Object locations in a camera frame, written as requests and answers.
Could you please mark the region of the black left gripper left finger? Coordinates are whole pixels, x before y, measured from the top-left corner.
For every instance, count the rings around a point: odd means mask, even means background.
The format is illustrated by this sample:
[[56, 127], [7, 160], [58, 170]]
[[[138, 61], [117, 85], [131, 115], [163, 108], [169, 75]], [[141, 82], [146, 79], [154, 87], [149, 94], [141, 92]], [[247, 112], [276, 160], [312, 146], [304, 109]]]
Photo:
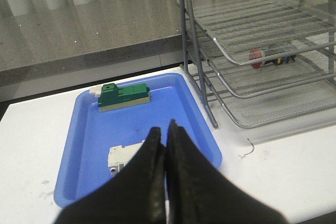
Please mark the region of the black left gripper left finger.
[[125, 168], [64, 208], [55, 223], [165, 223], [164, 162], [161, 130], [153, 127]]

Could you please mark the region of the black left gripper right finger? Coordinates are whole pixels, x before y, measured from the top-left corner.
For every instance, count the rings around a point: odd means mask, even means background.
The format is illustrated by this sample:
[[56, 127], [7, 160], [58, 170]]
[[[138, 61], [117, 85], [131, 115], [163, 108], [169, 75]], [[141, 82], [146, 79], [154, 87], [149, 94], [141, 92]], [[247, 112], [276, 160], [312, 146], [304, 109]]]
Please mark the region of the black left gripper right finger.
[[280, 212], [225, 178], [175, 120], [166, 150], [170, 223], [287, 223]]

